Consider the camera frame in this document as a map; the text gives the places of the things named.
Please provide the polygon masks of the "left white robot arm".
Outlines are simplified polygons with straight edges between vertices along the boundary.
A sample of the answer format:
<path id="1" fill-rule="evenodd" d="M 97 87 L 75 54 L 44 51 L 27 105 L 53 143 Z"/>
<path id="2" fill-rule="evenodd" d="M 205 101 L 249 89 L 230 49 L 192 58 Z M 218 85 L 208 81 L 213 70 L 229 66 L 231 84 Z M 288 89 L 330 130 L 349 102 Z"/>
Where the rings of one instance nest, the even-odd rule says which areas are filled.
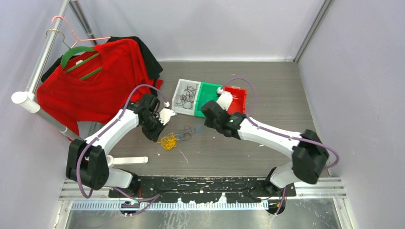
<path id="1" fill-rule="evenodd" d="M 144 136 L 157 142 L 159 135 L 176 113 L 169 104 L 157 112 L 157 97 L 146 94 L 141 100 L 126 103 L 100 130 L 85 140 L 73 140 L 68 149 L 66 178 L 93 190 L 117 187 L 128 197 L 140 188 L 138 175 L 114 169 L 108 155 L 114 146 L 131 130 L 141 127 Z"/>

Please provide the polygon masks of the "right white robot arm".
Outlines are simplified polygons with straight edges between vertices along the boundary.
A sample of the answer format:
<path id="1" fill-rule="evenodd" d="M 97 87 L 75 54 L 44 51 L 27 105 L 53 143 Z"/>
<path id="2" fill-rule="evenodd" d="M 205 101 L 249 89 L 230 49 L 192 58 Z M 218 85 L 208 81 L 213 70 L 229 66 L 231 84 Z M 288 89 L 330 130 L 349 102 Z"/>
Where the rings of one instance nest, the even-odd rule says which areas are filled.
<path id="1" fill-rule="evenodd" d="M 209 101 L 201 108 L 205 125 L 226 137 L 256 142 L 283 153 L 290 162 L 273 168 L 266 179 L 266 192 L 277 196 L 284 187 L 297 181 L 314 185 L 326 166 L 329 153 L 317 133 L 285 131 L 258 122 L 246 114 L 228 114 L 217 102 Z"/>

